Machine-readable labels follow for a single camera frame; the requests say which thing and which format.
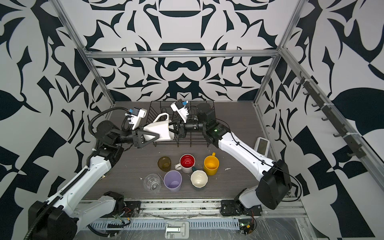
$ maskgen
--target purple cup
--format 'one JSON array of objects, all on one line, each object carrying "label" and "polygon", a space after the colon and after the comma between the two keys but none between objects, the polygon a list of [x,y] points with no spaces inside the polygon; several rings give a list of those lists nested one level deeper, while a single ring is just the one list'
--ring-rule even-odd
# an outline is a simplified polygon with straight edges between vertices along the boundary
[{"label": "purple cup", "polygon": [[167,174],[164,177],[164,185],[171,191],[171,192],[178,192],[181,188],[181,181],[182,181],[181,174],[176,170],[171,170],[167,172]]}]

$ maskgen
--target black and white patterned wall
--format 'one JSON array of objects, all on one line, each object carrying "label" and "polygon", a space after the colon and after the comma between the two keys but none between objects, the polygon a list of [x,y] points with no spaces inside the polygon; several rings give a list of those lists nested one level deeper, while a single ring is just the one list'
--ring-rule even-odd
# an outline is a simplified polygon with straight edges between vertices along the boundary
[{"label": "black and white patterned wall", "polygon": [[84,166],[88,121],[110,103],[46,0],[0,2],[0,62],[0,232],[22,239],[29,206]]},{"label": "black and white patterned wall", "polygon": [[[297,0],[63,0],[91,51],[276,49]],[[270,58],[98,59],[117,101],[253,100]]]},{"label": "black and white patterned wall", "polygon": [[[310,0],[289,51],[340,112],[384,158],[383,1]],[[298,78],[279,62],[260,99],[278,158],[303,186],[301,198],[320,239],[383,239],[384,192],[312,107]]]}]

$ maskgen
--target transparent cup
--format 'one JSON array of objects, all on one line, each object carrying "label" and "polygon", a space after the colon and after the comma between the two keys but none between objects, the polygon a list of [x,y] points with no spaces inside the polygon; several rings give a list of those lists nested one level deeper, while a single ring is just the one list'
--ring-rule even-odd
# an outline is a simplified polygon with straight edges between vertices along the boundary
[{"label": "transparent cup", "polygon": [[157,174],[149,174],[144,179],[144,189],[151,193],[158,193],[161,189],[160,177]]}]

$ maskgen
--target wire dish rack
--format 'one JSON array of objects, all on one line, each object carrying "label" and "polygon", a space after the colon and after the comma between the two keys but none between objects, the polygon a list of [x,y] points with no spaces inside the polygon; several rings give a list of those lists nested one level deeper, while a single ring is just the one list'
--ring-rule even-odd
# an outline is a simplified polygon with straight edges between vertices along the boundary
[{"label": "wire dish rack", "polygon": [[[177,112],[174,112],[170,105],[173,101],[151,101],[151,104],[149,105],[149,110],[147,112],[147,122],[152,123],[155,118],[161,114],[161,113],[168,113],[170,120],[178,119],[180,116]],[[208,103],[213,110],[215,110],[215,104],[213,101],[188,101],[188,109],[189,109],[189,115],[188,117],[193,117],[197,114],[197,105],[200,103]],[[161,116],[159,121],[165,121],[166,116]],[[164,141],[164,142],[154,142],[155,146],[157,145],[189,145],[192,147],[192,145],[207,145],[209,146],[209,143],[204,139],[204,136],[201,132],[189,132],[185,136],[185,138],[177,138],[175,135],[175,138],[172,141]]]}]

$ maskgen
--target mug handle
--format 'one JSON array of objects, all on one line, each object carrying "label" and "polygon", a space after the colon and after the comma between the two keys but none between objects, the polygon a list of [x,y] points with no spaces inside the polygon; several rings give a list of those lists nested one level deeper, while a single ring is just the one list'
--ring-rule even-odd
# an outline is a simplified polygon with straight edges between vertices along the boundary
[{"label": "mug handle", "polygon": [[176,170],[181,170],[182,169],[181,164],[180,163],[176,164],[175,165],[175,169]]},{"label": "mug handle", "polygon": [[161,116],[165,116],[165,115],[167,115],[167,119],[166,119],[166,121],[169,120],[169,114],[168,114],[168,113],[160,113],[160,114],[155,118],[155,120],[154,120],[153,122],[157,122],[158,119],[159,119]]}]

